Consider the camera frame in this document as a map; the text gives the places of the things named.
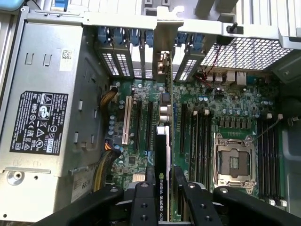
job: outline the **blue latch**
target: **blue latch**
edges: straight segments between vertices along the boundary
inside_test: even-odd
[[[139,30],[138,29],[132,29],[130,32],[130,42],[133,44],[133,46],[139,46]]]
[[[55,0],[55,7],[64,8],[64,11],[67,11],[68,0]]]
[[[109,43],[109,35],[107,27],[98,27],[98,40],[101,44],[105,45]]]
[[[114,42],[115,44],[122,45],[124,40],[124,29],[121,27],[114,28]]]
[[[177,46],[181,46],[186,42],[186,39],[187,34],[179,32],[177,37],[175,38],[175,44],[177,44]]]
[[[195,33],[192,37],[192,44],[193,44],[193,48],[194,50],[201,50],[202,47],[203,47],[203,35],[202,34],[198,34],[198,33]]]
[[[149,46],[149,48],[152,48],[154,44],[154,31],[146,31],[145,42]]]

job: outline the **sticker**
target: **sticker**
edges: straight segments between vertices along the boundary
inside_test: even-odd
[[[92,191],[95,165],[74,175],[71,202]]]
[[[67,101],[62,93],[21,94],[9,151],[59,155]]]
[[[72,64],[73,64],[73,51],[62,50],[60,71],[70,72],[72,70]]]

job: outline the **motherboard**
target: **motherboard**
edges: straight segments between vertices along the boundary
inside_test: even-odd
[[[277,120],[278,81],[267,83],[251,74],[246,81],[244,87],[222,81],[174,83],[172,162],[182,168],[188,181],[200,182],[209,191],[233,186],[269,202],[273,193],[284,196],[283,189],[273,185],[284,183],[282,150],[273,149],[267,156],[257,145],[269,145],[271,133],[274,137],[281,134],[274,129],[259,137],[269,124],[257,124]],[[113,163],[106,183],[126,190],[129,183],[144,180],[145,168],[154,165],[154,127],[159,124],[158,105],[165,85],[120,80],[113,81],[112,87],[119,91],[108,107],[106,140],[121,156]],[[267,166],[271,158],[278,158],[279,165]],[[272,174],[270,179],[266,172]]]

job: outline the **white pci slot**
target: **white pci slot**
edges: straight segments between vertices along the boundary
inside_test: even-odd
[[[122,144],[123,145],[128,144],[128,132],[130,130],[132,103],[133,103],[133,98],[127,96],[126,109],[125,109],[124,121],[123,121],[123,134],[122,134]]]

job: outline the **warning label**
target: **warning label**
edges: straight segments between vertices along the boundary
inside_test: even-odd
[[[68,94],[21,94],[10,152],[59,155]]]

